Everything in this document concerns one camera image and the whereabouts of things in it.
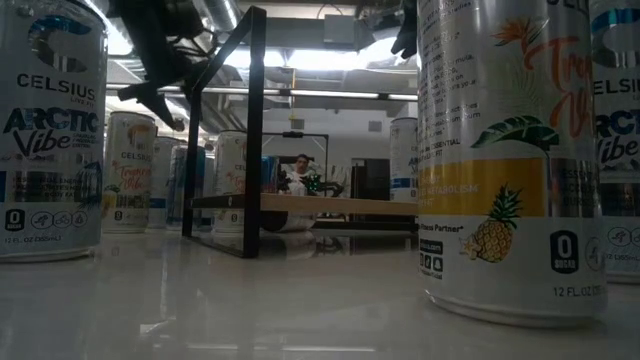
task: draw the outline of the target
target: orange flower illustration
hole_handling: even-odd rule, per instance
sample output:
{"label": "orange flower illustration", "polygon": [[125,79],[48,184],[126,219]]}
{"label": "orange flower illustration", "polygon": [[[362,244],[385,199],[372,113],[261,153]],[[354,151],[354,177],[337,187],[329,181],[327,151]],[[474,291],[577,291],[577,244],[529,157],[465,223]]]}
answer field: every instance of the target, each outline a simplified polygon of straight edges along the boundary
{"label": "orange flower illustration", "polygon": [[129,144],[135,145],[135,138],[138,133],[148,133],[151,128],[147,125],[134,125],[127,131],[127,138],[129,138]]}
{"label": "orange flower illustration", "polygon": [[510,19],[502,26],[501,32],[491,36],[501,40],[496,46],[504,46],[512,41],[520,41],[522,53],[526,54],[529,45],[540,36],[547,23],[549,23],[549,19]]}

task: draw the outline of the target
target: white can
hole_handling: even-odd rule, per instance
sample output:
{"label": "white can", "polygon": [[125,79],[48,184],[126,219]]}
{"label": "white can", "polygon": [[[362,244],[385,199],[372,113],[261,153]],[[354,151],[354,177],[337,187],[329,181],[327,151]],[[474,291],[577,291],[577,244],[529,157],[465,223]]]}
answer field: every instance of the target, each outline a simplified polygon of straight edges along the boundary
{"label": "white can", "polygon": [[475,318],[573,326],[607,302],[586,0],[420,0],[420,270]]}
{"label": "white can", "polygon": [[169,164],[169,198],[167,202],[167,228],[182,229],[184,208],[184,182],[187,176],[187,144],[179,144],[171,150]]}
{"label": "white can", "polygon": [[153,145],[153,164],[151,167],[151,201],[149,205],[149,229],[167,227],[167,198],[169,197],[169,171],[171,151],[180,140],[170,137],[157,137]]}
{"label": "white can", "polygon": [[106,32],[71,1],[0,4],[0,261],[100,242]]}
{"label": "white can", "polygon": [[[246,161],[247,134],[223,131],[216,144],[216,196],[244,194]],[[243,232],[244,210],[216,210],[215,215],[214,233]]]}
{"label": "white can", "polygon": [[[204,197],[214,196],[215,193],[215,173],[216,173],[216,160],[212,157],[207,157],[204,163]],[[213,219],[215,212],[212,209],[202,210],[202,231],[211,230],[213,225]]]}
{"label": "white can", "polygon": [[147,228],[155,137],[153,118],[111,113],[102,201],[105,233],[137,234]]}
{"label": "white can", "polygon": [[640,3],[590,5],[607,275],[640,283]]}
{"label": "white can", "polygon": [[[171,151],[169,170],[169,201],[167,203],[167,228],[182,230],[184,214],[184,188],[187,176],[187,144],[179,144]],[[201,198],[204,184],[205,150],[198,147],[194,198]],[[202,210],[193,210],[194,229],[202,226]]]}
{"label": "white can", "polygon": [[418,202],[418,119],[391,122],[391,201]]}

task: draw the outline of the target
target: wooden board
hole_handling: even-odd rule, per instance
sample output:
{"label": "wooden board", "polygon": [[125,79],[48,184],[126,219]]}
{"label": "wooden board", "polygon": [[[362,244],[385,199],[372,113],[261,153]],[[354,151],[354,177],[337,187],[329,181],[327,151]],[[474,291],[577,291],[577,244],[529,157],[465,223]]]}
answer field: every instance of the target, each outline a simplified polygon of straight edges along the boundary
{"label": "wooden board", "polygon": [[[215,204],[231,204],[227,199],[233,198],[234,206],[215,206]],[[363,215],[403,215],[418,214],[418,205],[380,200],[360,200],[342,198],[324,198],[316,196],[291,196],[277,194],[261,195],[262,211],[295,211],[295,212],[331,212]],[[194,208],[242,208],[244,196],[229,195],[212,198],[194,199]]]}

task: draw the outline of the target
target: glossy floor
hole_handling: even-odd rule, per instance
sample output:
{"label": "glossy floor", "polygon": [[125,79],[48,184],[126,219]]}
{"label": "glossy floor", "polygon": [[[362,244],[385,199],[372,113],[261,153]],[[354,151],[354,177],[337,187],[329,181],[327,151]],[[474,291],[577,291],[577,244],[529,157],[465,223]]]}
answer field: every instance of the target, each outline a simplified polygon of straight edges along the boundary
{"label": "glossy floor", "polygon": [[105,236],[95,258],[2,265],[0,359],[640,359],[640,287],[586,329],[488,324],[431,305],[415,239],[379,234],[272,238],[258,260]]}

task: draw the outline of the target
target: ductwork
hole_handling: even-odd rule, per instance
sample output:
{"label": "ductwork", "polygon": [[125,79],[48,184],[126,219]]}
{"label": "ductwork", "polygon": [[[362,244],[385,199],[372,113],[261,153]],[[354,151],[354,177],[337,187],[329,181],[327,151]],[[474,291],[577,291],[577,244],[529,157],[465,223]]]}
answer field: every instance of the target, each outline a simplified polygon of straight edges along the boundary
{"label": "ductwork", "polygon": [[194,0],[196,9],[209,19],[215,32],[230,32],[242,18],[236,0]]}

